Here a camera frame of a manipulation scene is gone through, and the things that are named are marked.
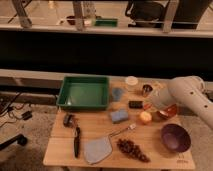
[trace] white cup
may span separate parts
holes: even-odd
[[[128,76],[125,79],[126,89],[128,91],[134,91],[136,86],[138,85],[138,79],[134,76]]]

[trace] wire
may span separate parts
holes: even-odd
[[[9,121],[4,122],[3,124],[0,125],[0,128],[2,128],[5,124],[14,124],[16,122],[17,122],[17,119],[15,121],[13,121],[13,122],[9,122]]]
[[[29,104],[29,107],[31,107],[31,102],[24,102],[24,103],[22,104],[22,106],[20,106],[20,107],[13,106],[13,108],[14,108],[15,110],[21,110],[21,109],[23,109],[27,104]]]
[[[21,95],[22,93],[18,93],[7,105],[7,107],[5,109],[3,109],[3,111],[1,111],[0,113],[0,117],[2,117],[2,115],[6,115],[5,112],[8,111],[8,109],[11,107],[11,105],[13,104],[13,102]]]

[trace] bunch of grapes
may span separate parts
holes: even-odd
[[[141,151],[140,147],[135,145],[131,140],[119,139],[117,146],[122,153],[134,159],[139,159],[143,162],[150,162],[150,159]]]

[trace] green tray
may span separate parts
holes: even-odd
[[[95,26],[117,27],[118,19],[115,18],[100,18],[96,19]]]
[[[62,109],[104,110],[109,104],[107,77],[65,77],[57,105]]]

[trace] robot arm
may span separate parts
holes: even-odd
[[[179,102],[213,129],[213,103],[202,94],[204,89],[204,81],[200,77],[177,77],[169,81],[166,88],[152,92],[150,101],[158,109]]]

